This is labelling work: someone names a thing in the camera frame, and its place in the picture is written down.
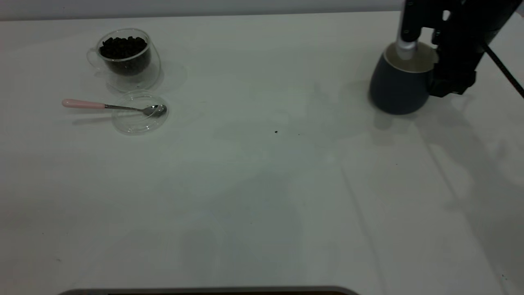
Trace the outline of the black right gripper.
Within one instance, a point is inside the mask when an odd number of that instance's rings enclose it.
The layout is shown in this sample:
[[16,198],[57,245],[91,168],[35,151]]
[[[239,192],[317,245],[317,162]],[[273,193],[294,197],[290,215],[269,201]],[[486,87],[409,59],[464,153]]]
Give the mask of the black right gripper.
[[[404,0],[396,39],[396,52],[401,60],[414,57],[418,38],[424,27],[430,0]],[[462,95],[476,81],[477,46],[472,39],[448,39],[453,33],[483,37],[490,43],[505,26],[522,0],[438,0],[442,11],[450,11],[447,20],[434,28],[432,43],[438,45],[438,61],[432,71],[429,93],[443,98]]]

